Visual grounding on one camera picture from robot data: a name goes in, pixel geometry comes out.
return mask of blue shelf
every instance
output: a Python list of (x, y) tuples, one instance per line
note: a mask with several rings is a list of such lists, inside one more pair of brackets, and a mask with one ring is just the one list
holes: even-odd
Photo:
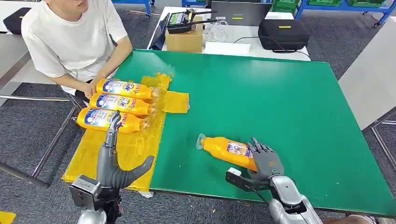
[(304, 9), (310, 10), (332, 10), (332, 11), (355, 11), (355, 12), (380, 12), (383, 13), (382, 18), (374, 24), (374, 26), (378, 26), (385, 22), (385, 20), (389, 17), (390, 13), (396, 7), (396, 0), (393, 0), (393, 3), (390, 7), (386, 5), (382, 5), (381, 7), (353, 7), (348, 4), (346, 0), (341, 0), (338, 6), (315, 6), (309, 5), (308, 0), (301, 0), (300, 6), (297, 7), (296, 19), (299, 19)]
[(151, 15), (151, 4), (154, 5), (154, 0), (112, 0), (114, 4), (144, 4), (146, 7), (147, 16)]
[(205, 1), (196, 1), (196, 0), (182, 0), (182, 7), (187, 6), (205, 6)]
[(358, 12), (386, 12), (389, 7), (383, 5), (383, 7), (353, 7), (348, 4), (346, 0), (341, 0), (338, 6), (315, 6), (305, 5), (304, 9), (313, 10), (333, 10), (333, 11), (358, 11)]

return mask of black case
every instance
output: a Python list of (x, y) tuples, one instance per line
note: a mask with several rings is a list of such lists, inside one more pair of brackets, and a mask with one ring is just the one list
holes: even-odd
[(300, 50), (307, 45), (309, 33), (298, 20), (262, 20), (258, 36), (266, 50)]
[(12, 34), (21, 34), (22, 18), (31, 8), (20, 8), (3, 20), (4, 25)]

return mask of yellow cloth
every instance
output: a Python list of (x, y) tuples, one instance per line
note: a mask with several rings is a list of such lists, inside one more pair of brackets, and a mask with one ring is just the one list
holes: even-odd
[(0, 224), (11, 224), (15, 216), (15, 213), (0, 211)]
[(163, 112), (187, 113), (190, 109), (189, 94), (185, 92), (166, 91)]
[[(162, 109), (169, 108), (169, 106), (164, 106), (166, 102), (164, 99), (167, 97), (167, 89), (170, 81), (171, 78), (169, 76), (161, 73), (157, 73), (154, 77), (142, 77), (141, 84), (150, 87), (158, 87), (160, 90), (160, 97), (156, 101), (158, 111), (154, 116), (149, 117), (150, 126), (144, 131), (129, 134), (119, 133), (116, 150), (118, 153), (118, 163), (121, 169), (131, 170), (142, 164), (147, 156), (157, 156), (166, 114)], [(106, 132), (86, 130), (62, 177), (64, 181), (73, 182), (80, 174), (84, 174), (90, 178), (96, 177), (98, 153), (105, 137)], [(151, 177), (153, 176), (154, 166), (155, 162), (146, 174), (133, 182), (127, 189), (148, 191)]]

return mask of gray carpet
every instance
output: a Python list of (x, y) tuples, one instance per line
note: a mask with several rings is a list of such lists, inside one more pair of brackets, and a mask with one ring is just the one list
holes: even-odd
[[(165, 5), (179, 6), (176, 0), (157, 2), (155, 12)], [(118, 12), (135, 48), (146, 48), (158, 17), (131, 14), (125, 9), (143, 11), (139, 5), (117, 5)], [(337, 78), (345, 72), (378, 29), (371, 16), (360, 13), (305, 11), (301, 20), (311, 32), (308, 51), (313, 60), (329, 62)], [(62, 96), (55, 86), (22, 84), (15, 95)], [(0, 107), (0, 160), (22, 171), (31, 172), (39, 162), (51, 138), (71, 105), (65, 102), (29, 102), (8, 100)], [(381, 126), (380, 132), (396, 155), (396, 130)], [(39, 175), (51, 183), (48, 189), (26, 184), (0, 172), (0, 210), (17, 214), (15, 224), (75, 223), (79, 216), (68, 185), (60, 177), (74, 154), (83, 130), (70, 123)], [(396, 175), (392, 171), (372, 133), (365, 134), (389, 187), (396, 195)], [(119, 223), (136, 224), (271, 224), (267, 205), (229, 200), (157, 193), (146, 199), (132, 191), (121, 192), (124, 216)], [(343, 214), (319, 212), (322, 218)]]

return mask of orange bottle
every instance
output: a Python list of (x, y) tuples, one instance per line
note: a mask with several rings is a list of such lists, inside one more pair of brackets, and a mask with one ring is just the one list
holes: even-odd
[(112, 79), (99, 80), (96, 84), (96, 92), (111, 93), (125, 97), (134, 97), (137, 99), (156, 99), (159, 96), (158, 88)]
[(95, 93), (90, 101), (91, 108), (102, 108), (112, 111), (131, 113), (136, 116), (149, 115), (156, 112), (156, 104), (148, 104), (142, 99), (122, 97), (107, 93)]
[[(110, 117), (114, 111), (83, 108), (77, 117), (77, 123), (84, 128), (100, 131), (107, 131), (110, 124)], [(130, 113), (120, 113), (122, 126), (120, 133), (132, 133), (145, 129), (149, 126), (149, 119), (140, 119)]]
[(246, 144), (224, 137), (209, 138), (200, 134), (196, 146), (197, 149), (203, 148), (218, 159), (257, 171), (252, 152)]

